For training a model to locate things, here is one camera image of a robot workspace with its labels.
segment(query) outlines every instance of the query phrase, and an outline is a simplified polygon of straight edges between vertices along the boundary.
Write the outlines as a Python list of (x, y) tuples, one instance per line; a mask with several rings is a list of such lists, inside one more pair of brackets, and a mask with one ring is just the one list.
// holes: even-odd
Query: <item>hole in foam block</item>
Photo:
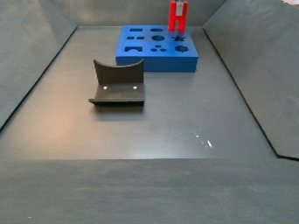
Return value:
[(165, 36), (161, 36), (161, 35), (153, 36), (153, 40), (163, 41), (165, 40)]
[(127, 46), (126, 47), (126, 52), (130, 52), (130, 51), (139, 51), (139, 52), (142, 52), (143, 51), (143, 47), (142, 46)]
[(142, 28), (131, 28), (130, 31), (131, 31), (131, 32), (142, 32), (143, 29), (142, 29)]
[(151, 29), (151, 32), (162, 32), (165, 29), (161, 29), (161, 28), (154, 28)]
[(190, 48), (189, 48), (187, 46), (185, 46), (185, 45), (178, 45), (178, 46), (175, 47), (175, 51), (177, 51), (177, 52), (181, 52), (181, 53), (186, 53), (186, 52), (190, 51)]

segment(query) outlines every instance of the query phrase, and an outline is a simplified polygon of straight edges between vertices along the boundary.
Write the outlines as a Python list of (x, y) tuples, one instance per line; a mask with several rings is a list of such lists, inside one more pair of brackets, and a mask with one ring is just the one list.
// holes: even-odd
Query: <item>black plastic part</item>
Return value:
[(98, 73), (98, 93), (94, 104), (139, 103), (146, 101), (145, 61), (129, 66), (109, 66), (94, 60)]

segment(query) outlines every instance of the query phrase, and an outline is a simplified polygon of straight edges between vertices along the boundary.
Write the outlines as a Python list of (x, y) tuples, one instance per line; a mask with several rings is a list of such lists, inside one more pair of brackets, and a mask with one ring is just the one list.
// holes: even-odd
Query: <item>mounting hole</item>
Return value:
[(186, 53), (186, 52), (190, 51), (190, 48), (189, 48), (187, 46), (185, 46), (185, 45), (178, 45), (178, 46), (175, 47), (175, 51), (177, 51), (177, 52), (181, 52), (181, 53)]
[(165, 40), (165, 36), (161, 36), (161, 35), (153, 36), (153, 40), (162, 41)]
[(151, 29), (151, 32), (162, 32), (165, 29), (161, 29), (161, 28), (154, 28)]

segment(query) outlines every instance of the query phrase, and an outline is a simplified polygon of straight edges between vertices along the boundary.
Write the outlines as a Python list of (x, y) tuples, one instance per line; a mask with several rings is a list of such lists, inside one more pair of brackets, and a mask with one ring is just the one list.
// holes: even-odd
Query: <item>blue shape sorter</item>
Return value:
[(141, 60), (147, 72), (194, 73), (199, 54), (189, 30), (169, 31), (167, 25), (125, 25), (117, 64), (126, 66)]

